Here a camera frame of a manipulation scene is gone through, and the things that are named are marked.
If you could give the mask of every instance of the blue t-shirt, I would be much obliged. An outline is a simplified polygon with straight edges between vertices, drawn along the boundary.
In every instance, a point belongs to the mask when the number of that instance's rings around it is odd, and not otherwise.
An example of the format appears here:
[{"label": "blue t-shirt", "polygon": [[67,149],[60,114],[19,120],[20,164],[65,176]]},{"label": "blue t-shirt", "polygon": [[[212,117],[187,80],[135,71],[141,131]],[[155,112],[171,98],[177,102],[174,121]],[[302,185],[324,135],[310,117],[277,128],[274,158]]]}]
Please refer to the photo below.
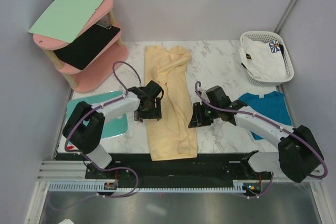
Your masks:
[{"label": "blue t-shirt", "polygon": [[[246,93],[243,94],[239,100],[247,103],[255,111],[271,118],[279,123],[292,125],[289,114],[287,112],[284,95],[280,92],[274,91],[265,94],[264,98],[260,98],[256,94]],[[260,136],[252,132],[253,138],[256,140],[261,139]]]}]

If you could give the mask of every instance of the pink shelf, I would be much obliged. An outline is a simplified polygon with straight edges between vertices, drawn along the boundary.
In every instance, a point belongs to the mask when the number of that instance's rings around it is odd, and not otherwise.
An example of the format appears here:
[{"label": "pink shelf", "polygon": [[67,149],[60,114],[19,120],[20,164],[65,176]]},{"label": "pink shelf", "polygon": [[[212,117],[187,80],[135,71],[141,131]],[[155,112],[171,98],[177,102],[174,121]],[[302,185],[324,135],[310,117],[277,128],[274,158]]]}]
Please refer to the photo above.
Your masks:
[{"label": "pink shelf", "polygon": [[93,61],[82,72],[75,74],[79,93],[88,93],[100,86],[113,73],[112,65],[118,60],[126,60],[128,50],[125,45],[119,47],[117,43],[107,48],[97,60]]},{"label": "pink shelf", "polygon": [[[112,10],[112,7],[113,7],[113,0],[104,0],[100,4],[98,9],[95,11],[95,13],[91,16],[89,21],[85,24],[85,26],[80,31],[78,36],[84,33],[91,26],[93,26],[94,23],[99,21],[102,17],[104,17],[109,11]],[[58,39],[52,39],[52,38],[45,37],[39,34],[33,34],[33,40],[35,44],[37,44],[40,48],[44,50],[56,50],[56,49],[63,48],[69,44],[65,41],[61,41]]]},{"label": "pink shelf", "polygon": [[[121,36],[121,29],[120,32],[118,32],[117,35],[100,51],[100,53],[97,54],[97,56],[92,60],[90,64],[88,64],[88,66],[85,69],[87,69],[94,61],[98,59],[98,57],[100,57],[109,47],[111,47],[120,38],[120,36]],[[58,71],[65,74],[75,74],[85,71],[85,69],[80,70],[72,65],[65,63],[64,67],[62,69],[58,69]]]}]

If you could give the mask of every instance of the teal cloth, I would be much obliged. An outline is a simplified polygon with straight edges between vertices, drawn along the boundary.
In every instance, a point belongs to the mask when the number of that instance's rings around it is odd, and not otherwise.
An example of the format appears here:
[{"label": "teal cloth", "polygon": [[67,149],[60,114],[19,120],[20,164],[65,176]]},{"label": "teal cloth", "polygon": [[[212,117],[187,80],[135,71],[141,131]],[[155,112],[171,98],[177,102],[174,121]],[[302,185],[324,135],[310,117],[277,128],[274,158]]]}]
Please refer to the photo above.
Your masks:
[{"label": "teal cloth", "polygon": [[[101,103],[106,100],[110,100],[112,98],[115,98],[119,95],[121,95],[121,91],[113,91],[105,94],[97,94],[93,95],[91,97],[85,97],[85,98],[80,98],[80,99],[74,99],[68,102],[67,105],[67,120],[71,116],[73,110],[75,109],[77,103],[81,101],[85,101],[88,104],[93,104],[93,103]],[[122,115],[120,119],[115,118],[112,121],[108,122],[107,124],[104,125],[103,132],[101,134],[101,138],[107,138],[107,137],[112,137],[112,136],[117,136],[120,134],[123,134],[127,131],[128,129],[128,123],[127,123],[127,117],[126,114]]]},{"label": "teal cloth", "polygon": [[[265,94],[264,98],[259,98],[258,95],[246,93],[243,94],[239,100],[247,103],[255,111],[267,116],[279,123],[292,125],[289,114],[285,104],[285,96],[277,91]],[[257,134],[253,133],[253,138],[256,140],[262,139]]]}]

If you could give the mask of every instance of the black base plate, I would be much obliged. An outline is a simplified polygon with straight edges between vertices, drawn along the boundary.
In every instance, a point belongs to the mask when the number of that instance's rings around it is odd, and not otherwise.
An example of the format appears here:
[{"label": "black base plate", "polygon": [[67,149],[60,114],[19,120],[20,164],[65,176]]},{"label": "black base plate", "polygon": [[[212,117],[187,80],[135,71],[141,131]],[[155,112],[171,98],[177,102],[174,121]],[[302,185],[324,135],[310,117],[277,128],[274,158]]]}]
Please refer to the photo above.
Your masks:
[{"label": "black base plate", "polygon": [[[107,168],[130,167],[139,176],[139,188],[210,188],[232,187],[233,180],[259,180],[248,164],[242,163],[247,155],[241,153],[198,154],[196,158],[171,161],[152,161],[150,154],[111,154],[112,162]],[[58,154],[57,160],[82,160],[80,155]],[[271,173],[261,173],[270,179]],[[86,179],[115,179],[115,172],[100,172],[88,165]],[[118,170],[119,187],[135,184],[131,172]]]},{"label": "black base plate", "polygon": [[120,32],[118,27],[110,26],[107,29],[94,24],[72,43],[54,50],[54,53],[58,59],[83,70],[118,32]]}]

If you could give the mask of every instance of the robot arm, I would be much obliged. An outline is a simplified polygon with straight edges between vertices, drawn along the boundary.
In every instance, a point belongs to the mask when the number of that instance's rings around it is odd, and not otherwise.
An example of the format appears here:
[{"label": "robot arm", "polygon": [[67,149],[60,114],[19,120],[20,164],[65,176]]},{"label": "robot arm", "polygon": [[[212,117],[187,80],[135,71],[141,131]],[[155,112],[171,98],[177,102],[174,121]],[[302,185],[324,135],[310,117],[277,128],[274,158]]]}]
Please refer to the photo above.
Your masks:
[{"label": "robot arm", "polygon": [[[85,119],[85,121],[88,121],[87,125],[81,123],[70,139],[70,142],[79,151],[87,155],[100,168],[106,168],[112,160],[112,157],[100,144],[104,124],[132,111],[134,111],[134,119],[136,121],[161,119],[162,96],[158,98],[158,95],[160,93],[163,95],[163,90],[160,85],[154,81],[150,81],[146,87],[129,88],[128,92],[128,95],[119,101],[104,106],[103,104],[109,103],[109,101],[105,101],[102,104],[102,108],[94,111]],[[77,122],[91,111],[92,108],[99,105],[101,104],[90,105],[86,102],[79,102],[63,129],[63,136],[68,137]]]},{"label": "robot arm", "polygon": [[[307,127],[302,125],[298,128],[294,128],[290,125],[283,125],[259,114],[239,100],[231,102],[224,90],[219,86],[207,90],[206,95],[210,105],[237,112],[222,112],[215,110],[206,104],[197,102],[193,105],[193,116],[189,123],[189,127],[211,125],[214,122],[214,119],[221,118],[223,121],[230,122],[233,125],[243,127],[256,133],[278,149],[278,152],[275,153],[261,153],[254,151],[248,154],[246,157],[247,160],[245,161],[248,162],[249,166],[255,172],[282,171],[288,178],[294,182],[300,183],[321,164],[317,157],[306,146],[283,131],[283,129],[286,129],[288,132],[302,138],[323,159],[321,151],[311,131]],[[263,116],[267,121],[280,125],[280,129],[277,129],[265,122],[265,120],[260,119],[258,115]]]}]

